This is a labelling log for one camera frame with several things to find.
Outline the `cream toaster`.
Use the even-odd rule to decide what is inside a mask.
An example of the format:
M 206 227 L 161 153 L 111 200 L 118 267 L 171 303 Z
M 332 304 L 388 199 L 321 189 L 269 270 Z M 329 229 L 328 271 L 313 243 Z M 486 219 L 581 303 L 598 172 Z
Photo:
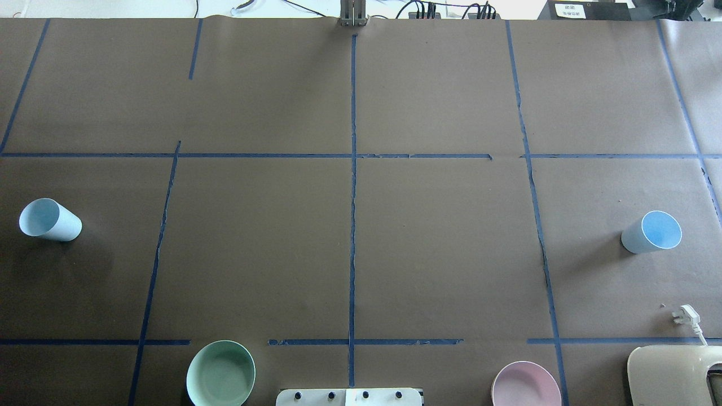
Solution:
M 720 405 L 719 345 L 647 345 L 627 360 L 634 405 Z

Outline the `white power plug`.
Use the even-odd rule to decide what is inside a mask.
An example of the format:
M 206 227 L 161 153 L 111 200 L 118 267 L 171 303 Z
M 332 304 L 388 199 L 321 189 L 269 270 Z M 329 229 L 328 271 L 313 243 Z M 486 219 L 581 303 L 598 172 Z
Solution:
M 675 311 L 671 312 L 672 321 L 675 324 L 691 327 L 701 345 L 707 346 L 707 339 L 701 328 L 701 316 L 690 304 L 681 304 Z

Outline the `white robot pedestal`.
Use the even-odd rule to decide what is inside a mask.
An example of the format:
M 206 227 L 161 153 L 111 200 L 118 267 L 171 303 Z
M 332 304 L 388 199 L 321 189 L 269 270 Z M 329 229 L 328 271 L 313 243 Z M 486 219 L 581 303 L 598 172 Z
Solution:
M 422 390 L 410 387 L 287 389 L 276 405 L 424 405 Z

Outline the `aluminium frame post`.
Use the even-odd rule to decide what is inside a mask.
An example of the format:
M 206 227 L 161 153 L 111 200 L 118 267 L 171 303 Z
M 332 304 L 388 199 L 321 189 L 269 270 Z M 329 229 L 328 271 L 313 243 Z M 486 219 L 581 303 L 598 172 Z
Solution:
M 342 27 L 363 27 L 368 23 L 366 0 L 340 0 L 340 19 Z

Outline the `black labelled box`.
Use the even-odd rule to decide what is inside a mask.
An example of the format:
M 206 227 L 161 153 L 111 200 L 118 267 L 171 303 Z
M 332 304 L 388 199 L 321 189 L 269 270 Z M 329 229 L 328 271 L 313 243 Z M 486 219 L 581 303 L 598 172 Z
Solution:
M 625 2 L 546 1 L 537 20 L 631 21 Z

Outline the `black power strip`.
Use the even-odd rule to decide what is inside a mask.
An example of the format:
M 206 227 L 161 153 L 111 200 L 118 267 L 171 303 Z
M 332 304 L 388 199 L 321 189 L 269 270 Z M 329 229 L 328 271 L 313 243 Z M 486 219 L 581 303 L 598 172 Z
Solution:
M 464 8 L 462 20 L 498 20 L 500 16 L 489 2 L 472 3 Z
M 408 11 L 410 20 L 440 20 L 441 13 L 435 2 L 412 2 L 415 10 Z

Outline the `green bowl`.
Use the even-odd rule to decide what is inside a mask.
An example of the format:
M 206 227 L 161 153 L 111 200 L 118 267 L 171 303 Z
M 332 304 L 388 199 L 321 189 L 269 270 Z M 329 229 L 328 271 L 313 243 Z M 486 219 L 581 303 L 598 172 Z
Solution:
M 204 346 L 191 360 L 186 391 L 193 405 L 243 405 L 256 381 L 250 351 L 232 340 Z

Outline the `blue cup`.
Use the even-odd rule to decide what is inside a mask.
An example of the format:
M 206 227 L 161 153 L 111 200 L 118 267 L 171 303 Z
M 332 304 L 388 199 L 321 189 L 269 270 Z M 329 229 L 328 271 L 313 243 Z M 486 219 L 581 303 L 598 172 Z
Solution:
M 674 249 L 681 243 L 683 231 L 678 221 L 665 211 L 649 211 L 622 231 L 622 246 L 632 254 Z
M 78 216 L 51 198 L 31 201 L 21 211 L 18 223 L 26 236 L 58 242 L 73 241 L 83 227 Z

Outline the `pink bowl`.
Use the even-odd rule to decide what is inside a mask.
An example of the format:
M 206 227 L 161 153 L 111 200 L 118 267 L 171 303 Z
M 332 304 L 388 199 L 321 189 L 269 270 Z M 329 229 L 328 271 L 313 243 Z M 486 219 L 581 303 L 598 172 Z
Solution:
M 493 405 L 562 405 L 561 391 L 551 373 L 537 363 L 516 361 L 495 376 L 491 390 Z

